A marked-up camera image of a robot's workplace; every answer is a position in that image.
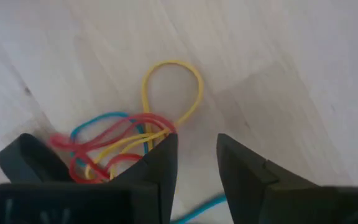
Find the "wooden floor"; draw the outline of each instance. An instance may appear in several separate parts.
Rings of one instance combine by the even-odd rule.
[[[166,59],[206,83],[179,129],[173,216],[222,191],[218,133],[318,184],[358,185],[354,0],[0,0],[0,150],[23,132],[140,112],[141,78]],[[151,83],[153,111],[168,118],[195,98],[182,68]],[[198,220],[230,223],[227,204]]]

